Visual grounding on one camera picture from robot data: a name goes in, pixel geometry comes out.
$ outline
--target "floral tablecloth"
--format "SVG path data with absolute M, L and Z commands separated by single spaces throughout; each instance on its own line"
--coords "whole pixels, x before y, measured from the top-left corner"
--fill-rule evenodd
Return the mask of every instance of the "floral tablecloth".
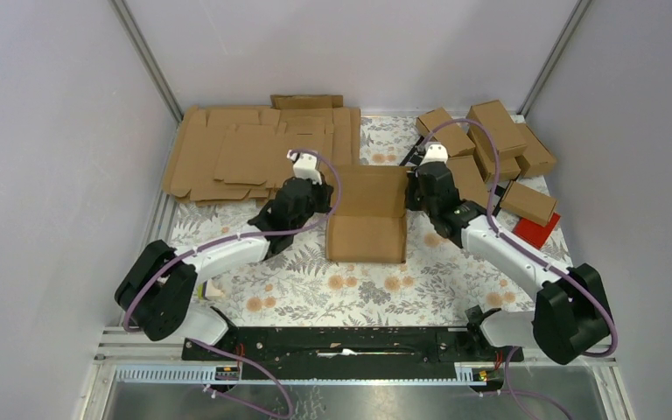
M 418 139 L 414 118 L 364 117 L 360 160 L 397 165 Z M 547 192 L 542 177 L 523 184 Z M 171 245 L 206 242 L 232 233 L 257 213 L 253 201 L 218 206 L 180 205 Z M 501 225 L 517 218 L 501 211 Z M 267 262 L 234 269 L 212 280 L 223 296 L 213 299 L 238 326 L 456 326 L 465 310 L 531 309 L 516 284 L 488 262 L 469 255 L 434 232 L 428 218 L 409 212 L 405 264 L 328 262 L 324 227 L 299 234 Z M 560 227 L 542 249 L 570 263 Z

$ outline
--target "floral pattern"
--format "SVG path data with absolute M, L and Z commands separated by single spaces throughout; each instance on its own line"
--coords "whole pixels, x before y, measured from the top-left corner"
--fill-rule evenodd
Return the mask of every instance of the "floral pattern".
M 365 117 L 360 161 L 397 165 L 418 139 L 414 119 Z M 542 177 L 523 184 L 547 192 Z M 173 246 L 207 242 L 232 234 L 256 214 L 253 201 L 217 206 L 179 205 Z M 518 219 L 501 211 L 500 224 Z M 425 215 L 409 212 L 405 264 L 351 264 L 325 259 L 323 227 L 299 234 L 295 243 L 267 262 L 234 269 L 210 280 L 221 297 L 213 304 L 239 326 L 453 326 L 465 310 L 534 308 L 531 299 L 491 264 L 434 232 Z M 542 248 L 571 262 L 560 227 Z

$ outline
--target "table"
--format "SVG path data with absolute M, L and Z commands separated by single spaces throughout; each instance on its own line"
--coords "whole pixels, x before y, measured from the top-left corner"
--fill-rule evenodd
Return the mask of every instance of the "table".
M 397 165 L 418 139 L 413 117 L 361 119 L 363 165 Z M 547 193 L 543 177 L 524 185 Z M 207 242 L 232 234 L 257 213 L 253 201 L 217 206 L 179 205 L 171 245 Z M 518 218 L 501 211 L 512 228 Z M 483 259 L 434 232 L 428 218 L 409 212 L 405 264 L 335 263 L 325 259 L 325 227 L 299 234 L 266 262 L 216 277 L 223 296 L 214 304 L 238 326 L 456 326 L 465 310 L 534 308 L 521 288 Z M 542 248 L 571 263 L 559 225 Z

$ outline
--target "cardboard box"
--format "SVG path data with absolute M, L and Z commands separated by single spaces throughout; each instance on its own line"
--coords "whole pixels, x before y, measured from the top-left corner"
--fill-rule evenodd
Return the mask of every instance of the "cardboard box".
M 326 258 L 350 263 L 405 262 L 406 168 L 349 165 L 337 170 L 343 193 L 339 208 L 328 220 Z
M 533 178 L 546 175 L 555 167 L 557 159 L 552 156 L 544 144 L 535 136 L 532 129 L 525 123 L 516 124 L 524 140 L 527 141 L 527 149 L 521 156 L 516 157 L 516 163 L 521 168 L 522 178 Z
M 508 114 L 501 101 L 472 105 L 470 112 L 467 113 L 467 118 L 477 121 L 488 130 L 498 149 L 500 160 L 521 156 L 527 149 L 526 140 L 524 140 L 519 129 L 516 128 L 514 120 L 511 119 L 511 115 Z M 475 145 L 485 150 L 486 154 L 494 161 L 493 147 L 483 130 L 475 125 L 471 125 L 469 130 L 474 135 Z
M 189 108 L 163 190 L 198 205 L 263 200 L 292 176 L 285 154 L 293 147 L 315 149 L 335 165 L 359 163 L 361 113 L 341 107 L 343 97 L 273 95 L 272 103 L 282 109 Z
M 469 131 L 470 138 L 475 142 L 474 134 Z M 478 170 L 480 171 L 480 176 L 483 178 L 484 182 L 491 182 L 494 179 L 494 174 L 496 173 L 496 167 L 494 161 L 487 155 L 486 150 L 480 147 L 476 143 L 475 153 L 472 156 L 475 159 L 475 163 L 478 165 Z M 516 163 L 516 159 L 513 157 L 509 159 L 503 159 L 500 161 L 500 174 L 499 181 L 508 181 L 510 179 L 516 179 L 519 176 L 519 173 L 522 172 L 522 169 L 519 168 L 519 165 Z
M 557 199 L 512 181 L 500 199 L 500 208 L 534 223 L 547 226 L 557 207 Z
M 483 207 L 488 204 L 486 183 L 472 156 L 451 157 L 447 160 L 447 167 L 452 172 L 454 186 L 459 190 L 462 200 L 475 201 Z
M 416 130 L 426 137 L 439 124 L 451 120 L 452 117 L 444 108 L 434 109 L 416 119 Z M 470 156 L 475 150 L 475 144 L 470 141 L 465 131 L 458 124 L 452 124 L 437 131 L 434 138 L 446 149 L 450 158 L 455 156 Z

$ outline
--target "stack of flattened cardboard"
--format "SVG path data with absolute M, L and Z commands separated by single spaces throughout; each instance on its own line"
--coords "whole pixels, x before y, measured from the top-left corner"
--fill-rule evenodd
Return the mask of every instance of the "stack of flattened cardboard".
M 292 176 L 290 149 L 317 151 L 335 165 L 359 163 L 358 108 L 340 95 L 272 95 L 272 107 L 189 108 L 163 189 L 198 205 L 267 199 Z

